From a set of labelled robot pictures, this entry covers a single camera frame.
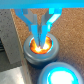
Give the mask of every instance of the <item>blue metal bar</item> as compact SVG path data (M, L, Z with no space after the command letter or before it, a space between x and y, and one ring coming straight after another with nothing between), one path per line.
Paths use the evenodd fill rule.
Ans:
M0 0L0 9L83 8L84 0Z

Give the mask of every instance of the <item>orange glowing object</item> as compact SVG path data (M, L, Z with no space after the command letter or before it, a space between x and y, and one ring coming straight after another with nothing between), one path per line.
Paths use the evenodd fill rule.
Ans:
M47 53L49 51L49 49L51 48L51 46L52 46L52 40L48 36L46 36L46 41L45 41L45 44L44 44L42 49L41 49L40 46L37 47L34 39L32 39L31 43L30 43L31 51L36 53L36 54L45 54L45 53Z

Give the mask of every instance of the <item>brown table surface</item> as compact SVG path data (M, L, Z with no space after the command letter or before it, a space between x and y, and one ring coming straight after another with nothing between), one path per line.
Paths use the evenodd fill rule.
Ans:
M38 15L38 23L41 23L41 16L47 9L31 9ZM26 24L19 19L12 9L15 26L22 46L26 38L31 34ZM63 9L60 18L51 28L53 34L59 41L60 51L57 61L66 62L75 67L84 79L84 8ZM29 65L29 71L33 84L36 84L41 70Z

